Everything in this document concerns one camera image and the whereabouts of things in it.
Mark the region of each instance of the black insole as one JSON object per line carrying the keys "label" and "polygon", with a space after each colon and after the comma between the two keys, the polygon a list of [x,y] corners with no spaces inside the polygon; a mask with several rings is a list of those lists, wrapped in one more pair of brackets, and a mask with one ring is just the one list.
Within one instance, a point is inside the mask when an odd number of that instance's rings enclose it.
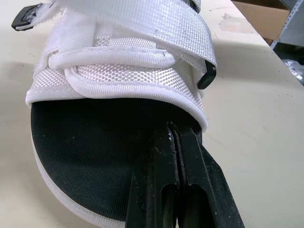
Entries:
{"label": "black insole", "polygon": [[172,104],[147,99],[80,99],[37,102],[31,129],[41,163],[72,200],[125,221],[133,166],[151,149],[159,122],[200,127]]}

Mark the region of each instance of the strap buckle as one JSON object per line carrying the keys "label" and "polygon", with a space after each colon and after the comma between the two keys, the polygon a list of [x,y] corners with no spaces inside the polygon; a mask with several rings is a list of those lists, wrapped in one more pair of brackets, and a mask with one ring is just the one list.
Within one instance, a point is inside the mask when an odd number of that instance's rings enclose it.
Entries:
{"label": "strap buckle", "polygon": [[26,31],[26,30],[32,29],[34,26],[29,27],[29,28],[22,28],[22,27],[31,24],[32,20],[36,17],[37,10],[42,5],[43,4],[40,3],[38,5],[24,7],[15,17],[15,19],[11,25],[12,28],[15,29],[16,31]]}
{"label": "strap buckle", "polygon": [[211,84],[211,82],[213,82],[215,76],[217,75],[217,69],[212,63],[205,61],[205,64],[207,72],[199,80],[198,89],[206,89]]}

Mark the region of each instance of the metal shelf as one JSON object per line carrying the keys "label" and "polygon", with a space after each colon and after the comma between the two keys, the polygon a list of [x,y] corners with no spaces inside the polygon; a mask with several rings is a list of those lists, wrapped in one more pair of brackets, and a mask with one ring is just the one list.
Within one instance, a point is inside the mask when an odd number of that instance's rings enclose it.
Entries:
{"label": "metal shelf", "polygon": [[280,0],[291,11],[278,40],[274,40],[271,48],[278,42],[304,46],[304,0]]}

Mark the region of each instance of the shoe upper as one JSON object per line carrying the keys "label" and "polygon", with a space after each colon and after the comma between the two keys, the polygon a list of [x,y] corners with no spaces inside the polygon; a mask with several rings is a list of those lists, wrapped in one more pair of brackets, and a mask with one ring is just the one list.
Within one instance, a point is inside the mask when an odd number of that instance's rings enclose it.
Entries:
{"label": "shoe upper", "polygon": [[[47,9],[39,9],[47,19],[57,11],[62,16],[35,68],[26,103],[82,98],[153,99],[184,109],[206,130],[197,82],[206,73],[202,60],[216,62],[209,29],[197,12],[181,0],[151,1],[146,3],[148,11],[145,7],[141,10],[143,5],[134,1],[133,6],[128,1],[92,1],[94,8],[84,7],[84,2],[59,0]],[[133,14],[126,13],[130,7],[135,8]],[[97,15],[95,9],[105,15]],[[150,21],[143,15],[147,12],[151,12],[147,16]],[[167,14],[173,22],[166,21]],[[181,18],[190,22],[181,22]],[[34,20],[32,25],[43,21]],[[151,34],[153,28],[159,29]]]}

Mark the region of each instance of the table surface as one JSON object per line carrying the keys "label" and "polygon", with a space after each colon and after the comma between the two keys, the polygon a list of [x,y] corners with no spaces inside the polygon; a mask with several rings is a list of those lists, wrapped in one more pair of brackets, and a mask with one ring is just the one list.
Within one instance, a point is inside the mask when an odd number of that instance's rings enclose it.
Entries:
{"label": "table surface", "polygon": [[[34,0],[1,3],[0,227],[93,228],[67,210],[35,163],[32,71],[54,22],[10,28]],[[218,75],[204,91],[207,150],[222,167],[246,228],[304,227],[304,88],[229,0],[202,0]]]}

